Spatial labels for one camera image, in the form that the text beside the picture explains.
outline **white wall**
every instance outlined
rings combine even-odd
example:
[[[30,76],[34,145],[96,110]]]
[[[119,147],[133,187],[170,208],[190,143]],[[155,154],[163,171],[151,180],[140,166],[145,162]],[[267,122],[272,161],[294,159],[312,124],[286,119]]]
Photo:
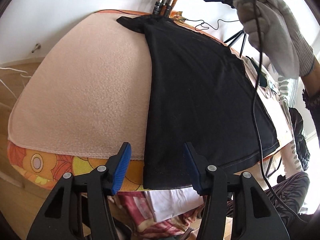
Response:
[[[301,32],[310,45],[315,43],[316,37],[320,32],[320,26],[313,16],[311,10],[304,0],[284,0],[291,8],[294,16],[296,17]],[[237,20],[236,9],[219,2],[204,2],[203,0],[178,0],[175,10],[183,11],[183,16],[190,20],[203,19],[213,27],[217,28],[217,20],[223,19],[226,21]],[[198,23],[187,21],[188,24],[196,26]],[[220,40],[226,40],[233,34],[241,30],[243,26],[239,22],[224,23],[220,21],[220,28],[215,31],[212,28],[206,32],[215,36]],[[319,45],[315,46],[317,55],[320,52],[320,37],[317,38]],[[242,39],[240,39],[233,48],[240,51]],[[259,53],[251,47],[247,42],[244,48],[244,55],[259,59]]]
[[[44,57],[73,26],[100,9],[151,12],[156,0],[12,0],[0,18],[0,64]],[[31,50],[42,46],[34,54]]]

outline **black mesh fabric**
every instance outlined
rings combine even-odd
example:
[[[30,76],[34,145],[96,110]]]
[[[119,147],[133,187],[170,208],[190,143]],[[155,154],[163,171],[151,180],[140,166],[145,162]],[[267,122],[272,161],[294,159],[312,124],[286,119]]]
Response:
[[[295,108],[290,107],[289,113],[292,122],[294,140],[296,142],[297,155],[301,162],[303,171],[306,171],[309,167],[310,152],[307,147],[306,139],[303,136],[303,119],[299,111]]]
[[[147,15],[117,21],[145,34],[152,60],[143,187],[190,185],[185,142],[228,173],[255,165],[259,151],[251,115],[254,87],[242,60],[230,48],[168,18]],[[276,130],[260,100],[255,109],[267,156],[279,147]]]

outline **human hand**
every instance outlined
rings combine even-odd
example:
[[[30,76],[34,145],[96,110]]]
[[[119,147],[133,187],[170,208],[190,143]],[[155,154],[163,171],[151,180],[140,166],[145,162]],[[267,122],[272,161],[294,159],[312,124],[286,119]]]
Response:
[[[253,4],[234,0],[233,5],[249,43],[259,50]],[[258,0],[257,7],[263,50],[278,73],[285,77],[308,75],[314,67],[313,49],[302,36],[288,5],[283,0]]]

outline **black cable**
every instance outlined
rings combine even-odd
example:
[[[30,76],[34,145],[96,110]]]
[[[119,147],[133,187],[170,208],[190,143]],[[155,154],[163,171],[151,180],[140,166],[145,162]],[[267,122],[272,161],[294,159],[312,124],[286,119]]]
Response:
[[[261,36],[261,28],[260,28],[260,23],[259,23],[259,19],[258,19],[258,12],[257,12],[257,0],[253,0],[253,11],[254,11],[255,21],[256,21],[256,24],[257,24],[257,30],[258,30],[260,58],[259,58],[259,71],[258,71],[258,76],[257,76],[256,85],[255,85],[255,89],[254,89],[254,95],[253,95],[253,99],[252,99],[252,119],[253,119],[253,125],[254,125],[254,129],[255,129],[256,136],[257,136],[257,141],[258,141],[258,146],[259,146],[261,174],[262,174],[262,177],[263,177],[265,183],[268,185],[269,190],[271,191],[271,193],[273,194],[273,196],[276,198],[276,200],[278,200],[278,202],[279,202],[289,213],[291,213],[293,216],[297,217],[299,220],[303,221],[291,208],[289,208],[289,207],[279,198],[279,196],[276,194],[276,192],[275,192],[275,191],[273,190],[273,188],[271,187],[271,185],[270,185],[270,183],[269,183],[268,179],[266,178],[266,175],[264,174],[264,171],[263,171],[263,152],[262,152],[262,145],[261,145],[261,139],[260,139],[260,134],[259,134],[258,125],[257,125],[257,120],[256,120],[256,116],[255,116],[255,104],[256,104],[256,99],[257,99],[257,94],[258,94],[257,92],[258,92],[259,80],[260,80],[260,76],[261,76],[262,53],[263,53],[263,43],[262,43],[262,36]]]
[[[115,10],[115,9],[102,9],[102,10],[95,11],[94,13],[101,12],[101,11],[117,11],[117,12],[121,12],[121,13],[124,13],[124,14],[131,14],[131,15],[142,16],[141,14],[127,13],[127,12],[123,12],[123,11]]]
[[[186,19],[186,21],[191,21],[191,22],[198,22],[198,21],[202,21],[202,23],[198,24],[196,27],[195,27],[195,30],[196,31],[203,31],[203,30],[209,30],[210,28],[208,26],[203,26],[203,24],[207,24],[209,25],[211,28],[213,28],[214,30],[218,30],[219,29],[219,21],[222,21],[222,22],[225,22],[225,23],[232,23],[232,22],[238,22],[239,20],[236,20],[236,21],[225,21],[225,20],[222,20],[222,19],[218,19],[217,23],[218,23],[218,26],[217,28],[211,26],[209,23],[205,22],[204,20],[197,20],[197,21],[194,21],[194,20],[188,20]]]
[[[269,174],[269,171],[270,171],[270,167],[271,167],[272,161],[273,161],[273,156],[272,156],[272,157],[270,158],[270,160],[269,160],[268,168],[267,168],[267,171],[266,171],[266,177],[267,177],[267,178],[269,178],[269,177],[268,177],[268,174]]]
[[[280,158],[280,162],[279,162],[278,168],[276,168],[276,170],[274,170],[273,172],[271,172],[271,173],[267,176],[268,179],[269,179],[276,171],[278,171],[278,170],[280,169],[281,162],[282,162],[282,158]]]

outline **orange floral fabric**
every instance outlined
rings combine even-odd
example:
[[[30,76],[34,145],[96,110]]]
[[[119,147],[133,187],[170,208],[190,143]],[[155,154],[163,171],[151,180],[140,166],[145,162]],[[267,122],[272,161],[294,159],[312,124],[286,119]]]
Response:
[[[36,185],[52,189],[65,172],[73,175],[89,173],[104,165],[106,159],[83,158],[25,149],[8,140],[10,164]],[[130,161],[120,191],[144,191],[142,186],[143,161]]]

